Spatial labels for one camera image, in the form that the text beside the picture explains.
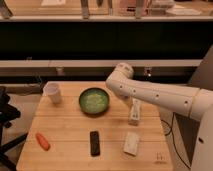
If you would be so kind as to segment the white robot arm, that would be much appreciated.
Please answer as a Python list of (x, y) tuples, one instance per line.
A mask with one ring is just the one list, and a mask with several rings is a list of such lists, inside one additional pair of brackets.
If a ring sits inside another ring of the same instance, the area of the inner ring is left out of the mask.
[(114, 94), (166, 108), (200, 123), (190, 171), (213, 171), (213, 91), (133, 80), (134, 70), (119, 63), (106, 79)]

